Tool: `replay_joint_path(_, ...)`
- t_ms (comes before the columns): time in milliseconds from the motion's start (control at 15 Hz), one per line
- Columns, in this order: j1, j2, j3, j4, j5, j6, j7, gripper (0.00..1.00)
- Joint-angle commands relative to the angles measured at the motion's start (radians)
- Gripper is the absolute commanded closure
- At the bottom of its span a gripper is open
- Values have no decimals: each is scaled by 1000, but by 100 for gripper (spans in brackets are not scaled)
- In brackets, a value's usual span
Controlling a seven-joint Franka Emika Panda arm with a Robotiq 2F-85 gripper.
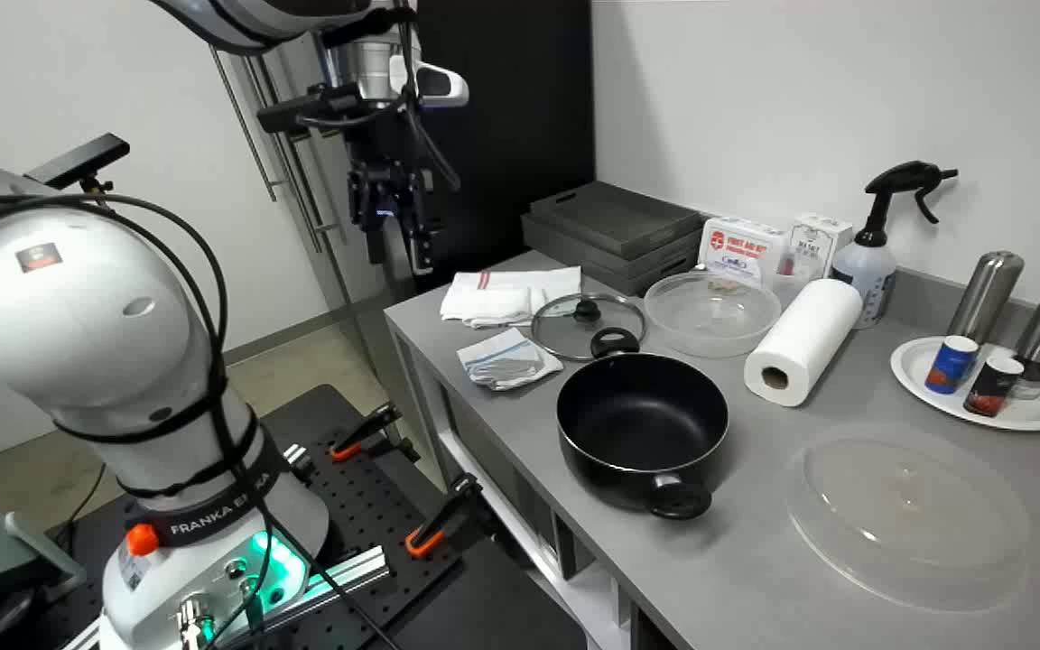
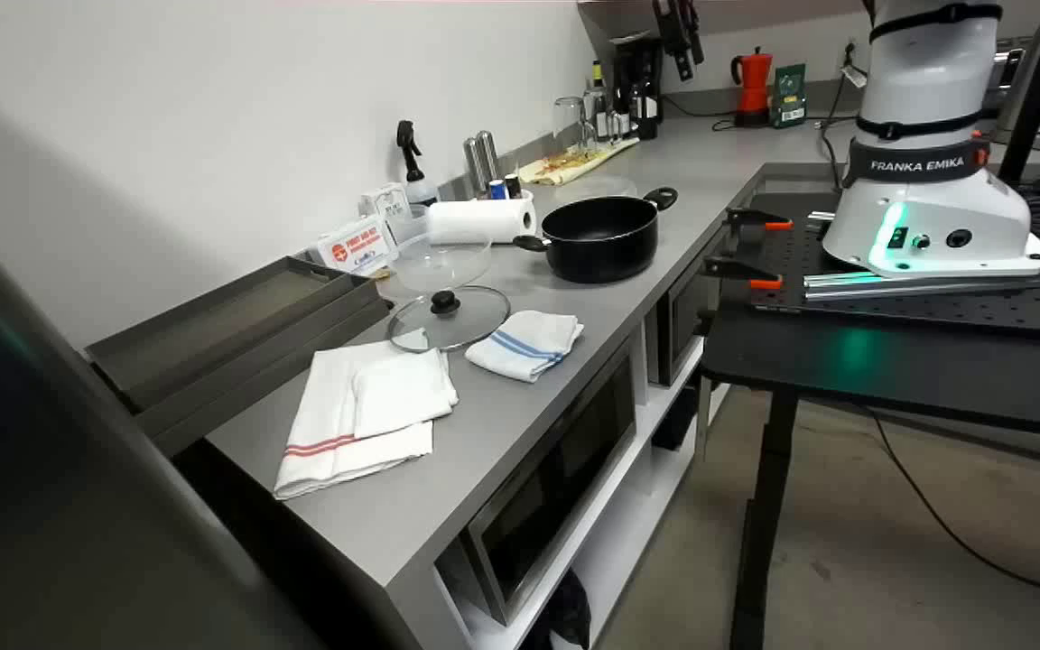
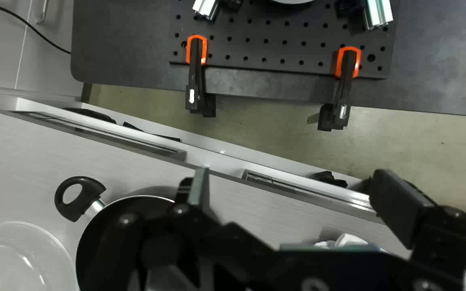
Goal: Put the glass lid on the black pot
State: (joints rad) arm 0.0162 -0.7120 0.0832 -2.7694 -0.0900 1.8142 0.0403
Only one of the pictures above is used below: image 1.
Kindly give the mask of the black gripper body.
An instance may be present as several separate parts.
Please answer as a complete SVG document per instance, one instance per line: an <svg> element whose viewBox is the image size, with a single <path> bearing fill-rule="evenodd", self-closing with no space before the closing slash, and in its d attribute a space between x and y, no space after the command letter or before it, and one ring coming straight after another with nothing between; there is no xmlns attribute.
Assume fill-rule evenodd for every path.
<svg viewBox="0 0 1040 650"><path fill-rule="evenodd" d="M418 116L379 111L348 134L348 152L355 226L371 236L397 222L408 238L428 238Z"/></svg>

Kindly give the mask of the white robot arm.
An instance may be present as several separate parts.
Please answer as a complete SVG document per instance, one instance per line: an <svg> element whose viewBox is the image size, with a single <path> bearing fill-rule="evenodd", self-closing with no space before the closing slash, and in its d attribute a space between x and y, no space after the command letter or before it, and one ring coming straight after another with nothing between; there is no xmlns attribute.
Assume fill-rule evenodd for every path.
<svg viewBox="0 0 1040 650"><path fill-rule="evenodd" d="M283 616L331 563L337 528L226 383L225 310L129 206L0 174L0 378L135 499L101 617L171 650Z"/></svg>

